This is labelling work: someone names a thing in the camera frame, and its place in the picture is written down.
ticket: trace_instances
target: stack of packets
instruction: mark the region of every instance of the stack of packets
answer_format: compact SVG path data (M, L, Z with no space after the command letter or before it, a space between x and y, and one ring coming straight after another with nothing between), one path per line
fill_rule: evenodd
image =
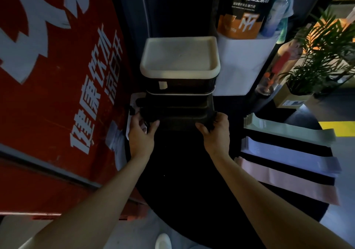
M259 119L255 114L244 118L244 128L286 138L297 139L330 147L335 141L334 130L311 130L303 127ZM329 177L337 177L342 171L336 157L321 157L252 140L242 139L241 152L265 158L285 165L312 171ZM275 169L261 166L243 158L235 161L256 180L286 189L329 204L340 205L335 186L318 184Z
M313 130L287 125L260 119L254 113L244 118L244 128L327 147L330 147L335 142L334 129Z

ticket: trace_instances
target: yellow floor line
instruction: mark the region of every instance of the yellow floor line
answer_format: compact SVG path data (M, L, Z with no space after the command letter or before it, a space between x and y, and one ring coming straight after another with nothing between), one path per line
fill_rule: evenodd
M355 121L319 122L322 129L334 128L337 137L355 137Z

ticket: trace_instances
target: black tabletop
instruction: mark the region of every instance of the black tabletop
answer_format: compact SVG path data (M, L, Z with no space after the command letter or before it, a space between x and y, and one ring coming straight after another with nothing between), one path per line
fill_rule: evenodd
M331 149L310 143L264 134L243 128L245 97L214 97L215 110L228 115L230 156L245 159L321 184L334 185L334 179L263 158L241 154L241 139L332 156ZM298 111L276 109L273 102L256 115L291 125L321 129L315 117L303 106ZM321 220L328 204L271 185L265 185L287 202L315 220ZM204 149L200 132L157 130L155 147L137 188L152 210L181 235L210 248L264 248L245 213Z

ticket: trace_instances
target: hand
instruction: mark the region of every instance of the hand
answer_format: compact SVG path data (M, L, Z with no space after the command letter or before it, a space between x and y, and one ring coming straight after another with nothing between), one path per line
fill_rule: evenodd
M229 156L228 116L224 113L217 112L213 125L214 129L209 132L203 124L196 123L197 129L203 135L204 148L212 160L219 157Z
M140 113L132 116L130 124L130 139L131 157L140 157L149 159L154 149L154 134L157 131L160 121L152 123L149 132L146 134L142 129L143 119Z

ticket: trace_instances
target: white lid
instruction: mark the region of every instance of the white lid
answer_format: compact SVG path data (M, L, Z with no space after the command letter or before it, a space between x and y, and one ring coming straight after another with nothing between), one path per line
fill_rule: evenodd
M213 79L220 71L217 40L208 37L149 38L141 60L152 79Z

